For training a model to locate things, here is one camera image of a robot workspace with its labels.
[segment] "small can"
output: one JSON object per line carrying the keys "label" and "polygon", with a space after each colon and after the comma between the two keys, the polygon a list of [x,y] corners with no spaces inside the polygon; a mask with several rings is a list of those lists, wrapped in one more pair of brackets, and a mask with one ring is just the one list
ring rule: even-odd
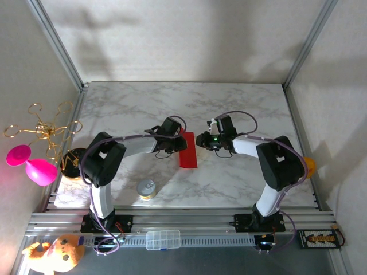
{"label": "small can", "polygon": [[139,196],[145,201],[149,201],[155,196],[155,184],[151,179],[144,179],[139,182],[136,190]]}

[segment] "metal frame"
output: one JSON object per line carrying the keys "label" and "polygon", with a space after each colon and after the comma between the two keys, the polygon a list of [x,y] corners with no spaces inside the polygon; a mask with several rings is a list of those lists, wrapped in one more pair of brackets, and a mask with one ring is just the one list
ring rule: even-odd
{"label": "metal frame", "polygon": [[[80,91],[70,121],[77,120],[80,116],[88,86],[85,85],[80,78],[40,0],[27,0],[27,2],[31,7],[35,17],[40,22],[42,29],[49,38],[54,51],[60,58],[75,87],[77,87],[77,89]],[[308,149],[305,146],[307,143],[302,140],[301,137],[304,136],[303,131],[300,129],[300,124],[297,123],[297,119],[294,117],[295,110],[293,109],[292,104],[290,104],[290,99],[288,96],[288,92],[290,91],[289,87],[299,72],[300,67],[308,56],[313,44],[315,43],[337,2],[338,0],[326,0],[317,20],[315,21],[310,33],[307,36],[306,42],[304,43],[295,64],[291,68],[286,81],[283,84],[286,100],[292,114],[292,119],[300,140],[301,148],[302,151],[306,153],[308,152]],[[14,263],[12,274],[18,274],[18,272],[27,272],[27,266],[23,264],[23,256],[20,252],[23,248],[27,247],[35,240],[45,238],[47,236],[51,239],[66,232],[81,234],[81,221],[83,215],[88,212],[88,209],[66,210],[56,209],[53,206],[60,179],[61,178],[58,179],[56,184],[44,190],[42,202],[38,207],[39,213],[33,213],[30,219],[26,229],[25,237],[21,243],[20,251]],[[318,197],[315,184],[313,184],[313,188],[315,191],[315,196]],[[324,210],[324,205],[322,205],[319,200],[317,201],[319,203],[319,208]],[[336,223],[332,211],[319,211],[312,207],[285,207],[284,211],[292,216],[297,228],[330,228],[332,224]],[[219,236],[220,238],[226,238],[230,236],[233,238],[235,235],[248,235],[247,233],[235,233],[235,228],[229,225],[229,222],[233,221],[233,215],[235,214],[250,214],[251,212],[252,210],[250,208],[146,209],[143,207],[127,207],[116,210],[117,214],[131,214],[134,216],[132,233],[128,234],[130,238],[141,238],[142,235],[144,235],[147,231],[173,228],[179,229],[181,234],[184,237],[186,236],[186,238],[192,238],[193,236]],[[293,234],[292,225],[286,217],[285,226],[286,232],[279,234]],[[98,234],[84,235],[93,238],[93,236],[97,236]],[[331,263],[334,266],[336,274],[348,274],[348,270],[340,250],[329,251]]]}

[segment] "white marble tabletop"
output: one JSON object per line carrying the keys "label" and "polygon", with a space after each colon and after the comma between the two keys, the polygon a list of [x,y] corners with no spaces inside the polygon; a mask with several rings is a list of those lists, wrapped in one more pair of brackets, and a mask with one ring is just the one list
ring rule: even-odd
{"label": "white marble tabletop", "polygon": [[[81,111],[83,130],[75,136],[72,147],[86,148],[101,131],[112,136],[143,133],[171,115],[182,116],[188,131],[199,135],[208,130],[207,120],[231,110],[253,114],[259,122],[258,136],[286,135],[300,152],[280,84],[93,82]],[[231,117],[238,132],[254,127],[245,115]],[[123,159],[111,183],[114,205],[252,207],[256,203],[265,186],[258,159],[245,155],[221,159],[214,152],[200,147],[196,150],[198,169],[192,170],[179,168],[178,153],[168,159],[156,159],[154,154]],[[136,185],[146,178],[157,185],[157,195],[150,201],[141,200],[136,192]],[[63,178],[54,205],[87,208],[87,187]],[[315,206],[310,182],[291,190],[282,205]]]}

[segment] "gold wire ornament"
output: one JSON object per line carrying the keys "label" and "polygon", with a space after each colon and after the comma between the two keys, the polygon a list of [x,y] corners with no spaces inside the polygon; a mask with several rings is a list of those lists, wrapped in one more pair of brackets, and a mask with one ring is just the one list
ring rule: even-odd
{"label": "gold wire ornament", "polygon": [[[56,120],[58,116],[65,113],[69,113],[72,110],[72,108],[73,103],[70,101],[65,101],[57,107],[58,112],[55,114],[52,122],[49,121],[44,122],[40,116],[40,112],[42,111],[42,104],[34,103],[28,107],[28,113],[30,115],[36,115],[38,118],[38,121],[36,122],[34,129],[22,129],[17,124],[13,124],[5,129],[4,135],[7,138],[13,138],[21,132],[34,133],[36,135],[36,138],[33,141],[31,141],[28,145],[30,146],[39,140],[47,140],[48,148],[46,150],[46,157],[54,160],[57,163],[63,154],[62,144],[66,142],[67,150],[69,151],[71,146],[72,135],[79,133],[83,128],[82,123],[78,120],[72,121],[66,126],[56,127]],[[60,144],[55,143],[53,139],[60,135],[64,136],[65,131],[69,133],[68,137],[66,139],[62,139]]]}

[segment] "stuffed toy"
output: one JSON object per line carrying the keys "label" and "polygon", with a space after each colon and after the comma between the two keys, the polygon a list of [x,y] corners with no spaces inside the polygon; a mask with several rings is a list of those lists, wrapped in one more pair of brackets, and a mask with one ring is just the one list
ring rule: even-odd
{"label": "stuffed toy", "polygon": [[31,269],[43,272],[45,275],[54,275],[54,272],[72,270],[84,255],[84,238],[65,234],[56,239],[53,244],[44,242],[42,251],[37,251],[40,245],[36,242],[22,251],[29,261]]}

